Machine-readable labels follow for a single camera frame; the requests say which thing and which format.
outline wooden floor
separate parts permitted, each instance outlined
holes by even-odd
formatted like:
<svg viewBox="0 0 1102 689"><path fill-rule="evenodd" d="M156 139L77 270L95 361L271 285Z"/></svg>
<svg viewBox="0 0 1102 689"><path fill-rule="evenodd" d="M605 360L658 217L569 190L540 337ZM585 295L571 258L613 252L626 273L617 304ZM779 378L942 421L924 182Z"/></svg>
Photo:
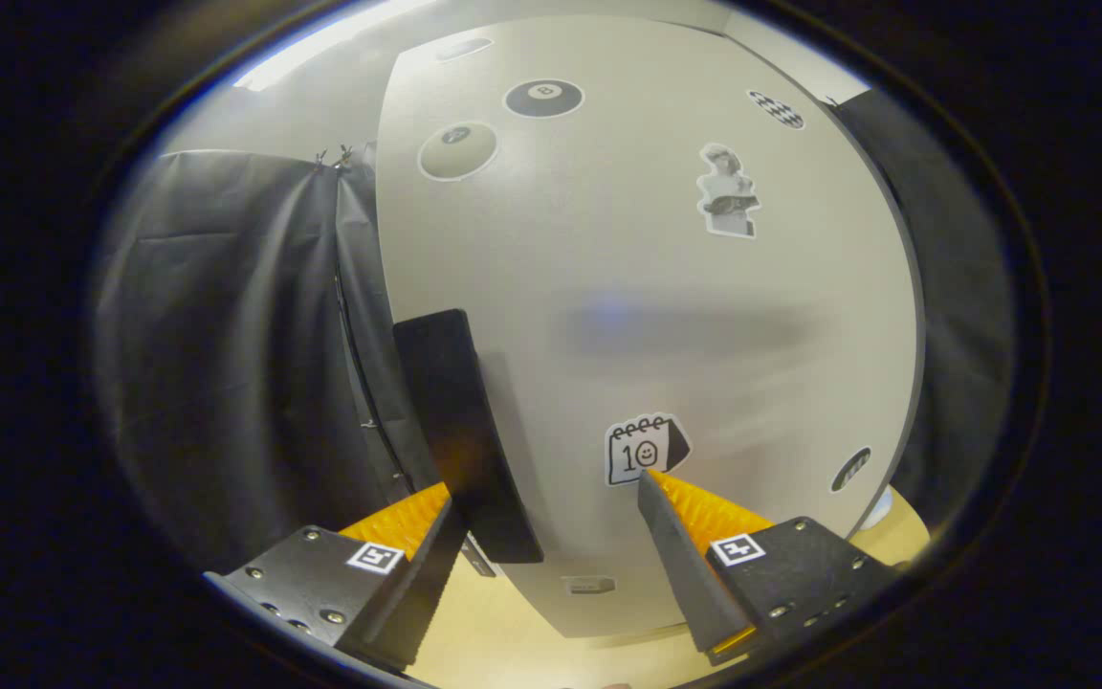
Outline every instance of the wooden floor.
<svg viewBox="0 0 1102 689"><path fill-rule="evenodd" d="M892 513L852 543L894 566L912 559L929 539L896 493ZM506 577L478 577L460 556L407 672L443 689L665 689L720 669L696 653L685 624L636 636L564 638Z"/></svg>

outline wall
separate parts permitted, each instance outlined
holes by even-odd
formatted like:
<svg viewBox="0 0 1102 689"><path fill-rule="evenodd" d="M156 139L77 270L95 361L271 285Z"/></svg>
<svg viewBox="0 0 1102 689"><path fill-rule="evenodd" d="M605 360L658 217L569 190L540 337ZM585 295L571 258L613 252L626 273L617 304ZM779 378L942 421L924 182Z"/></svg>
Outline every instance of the wall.
<svg viewBox="0 0 1102 689"><path fill-rule="evenodd" d="M861 78L832 62L830 57L792 39L777 26L768 25L742 12L731 13L725 24L725 33L784 71L810 95L825 104L830 100L843 104L858 93L869 90Z"/></svg>
<svg viewBox="0 0 1102 689"><path fill-rule="evenodd" d="M399 53L468 28L540 14L652 18L721 32L730 8L710 0L436 0L329 49L267 90L224 84L172 128L161 151L237 149L310 160L329 149L327 160L334 160L337 144L375 139Z"/></svg>

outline sticker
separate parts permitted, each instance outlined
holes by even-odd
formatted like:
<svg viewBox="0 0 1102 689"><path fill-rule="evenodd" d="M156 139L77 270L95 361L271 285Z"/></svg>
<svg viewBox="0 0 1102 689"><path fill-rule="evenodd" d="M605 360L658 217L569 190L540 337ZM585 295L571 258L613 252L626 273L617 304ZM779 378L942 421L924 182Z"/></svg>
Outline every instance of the sticker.
<svg viewBox="0 0 1102 689"><path fill-rule="evenodd" d="M557 118L573 112L585 100L576 84L561 78L539 78L508 89L504 106L523 118Z"/></svg>
<svg viewBox="0 0 1102 689"><path fill-rule="evenodd" d="M756 540L749 534L739 534L722 538L722 540L714 540L712 547L713 552L716 553L717 558L722 559L722 563L725 567L750 562L753 559L768 555L759 547L759 543L756 543Z"/></svg>
<svg viewBox="0 0 1102 689"><path fill-rule="evenodd" d="M705 143L700 158L713 169L695 180L704 195L695 206L704 215L704 227L713 235L756 238L756 226L747 217L748 211L760 208L756 183L746 175L738 154L728 146Z"/></svg>
<svg viewBox="0 0 1102 689"><path fill-rule="evenodd" d="M831 482L831 492L839 493L841 488L852 481L853 476L857 475L857 472L866 465L866 462L869 462L869 448L862 448L852 459L844 463L844 466L840 467L836 478Z"/></svg>
<svg viewBox="0 0 1102 689"><path fill-rule="evenodd" d="M483 49L489 47L489 45L490 40L487 39L464 40L462 43L454 43L453 45L440 49L436 52L436 58L441 62L456 61L458 57L465 57L472 53L483 51Z"/></svg>
<svg viewBox="0 0 1102 689"><path fill-rule="evenodd" d="M606 429L606 484L640 478L640 472L670 472L692 453L691 441L674 415L641 415Z"/></svg>
<svg viewBox="0 0 1102 689"><path fill-rule="evenodd" d="M348 566L376 572L376 574L389 574L398 567L398 560L406 557L406 552L390 546L380 543L365 543L352 555L352 559L346 560Z"/></svg>
<svg viewBox="0 0 1102 689"><path fill-rule="evenodd" d="M609 593L617 588L615 577L560 577L563 589L570 596L596 596Z"/></svg>
<svg viewBox="0 0 1102 689"><path fill-rule="evenodd" d="M765 109L765 112L777 118L777 121L781 122L782 126L790 127L790 129L804 129L806 120L793 108L790 108L790 106L781 104L778 99L769 98L757 90L748 90L747 96L756 101L756 105Z"/></svg>
<svg viewBox="0 0 1102 689"><path fill-rule="evenodd" d="M484 122L458 122L429 136L419 148L419 170L436 182L458 182L484 169L499 148Z"/></svg>

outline gray curtain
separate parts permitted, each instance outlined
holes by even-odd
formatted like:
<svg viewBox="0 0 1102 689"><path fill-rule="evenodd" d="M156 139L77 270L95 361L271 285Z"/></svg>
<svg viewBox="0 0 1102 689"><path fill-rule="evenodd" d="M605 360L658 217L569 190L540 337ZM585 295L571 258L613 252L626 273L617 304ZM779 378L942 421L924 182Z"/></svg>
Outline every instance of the gray curtain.
<svg viewBox="0 0 1102 689"><path fill-rule="evenodd" d="M397 370L370 166L174 153L119 208L93 276L97 397L128 480L192 563L235 569L301 525L407 496L407 475L432 482L401 391L363 428L354 362L382 388Z"/></svg>
<svg viewBox="0 0 1102 689"><path fill-rule="evenodd" d="M836 115L880 166L917 252L925 376L892 484L934 529L962 507L1002 437L1015 360L1009 272L996 219L904 106L869 90Z"/></svg>

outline checkered sticker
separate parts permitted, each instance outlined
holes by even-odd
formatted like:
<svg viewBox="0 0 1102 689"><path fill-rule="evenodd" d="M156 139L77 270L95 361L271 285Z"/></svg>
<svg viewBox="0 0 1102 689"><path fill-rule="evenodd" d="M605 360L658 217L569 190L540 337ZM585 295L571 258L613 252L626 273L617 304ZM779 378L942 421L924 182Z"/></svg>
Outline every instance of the checkered sticker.
<svg viewBox="0 0 1102 689"><path fill-rule="evenodd" d="M348 566L376 572L376 574L389 574L398 567L398 560L406 557L402 550L381 546L379 543L365 543L352 555L352 559L346 560Z"/></svg>
<svg viewBox="0 0 1102 689"><path fill-rule="evenodd" d="M714 540L712 547L713 552L722 559L725 567L734 567L736 563L747 562L766 555L759 543L756 543L756 540L747 534Z"/></svg>
<svg viewBox="0 0 1102 689"><path fill-rule="evenodd" d="M801 115L797 114L790 106L781 104L778 99L769 98L763 95L763 93L757 90L748 90L747 96L752 100L756 101L760 108L765 109L765 112L771 115L771 117L777 118L778 122L781 122L785 127L790 127L790 129L801 129L806 127L806 120L801 118Z"/></svg>

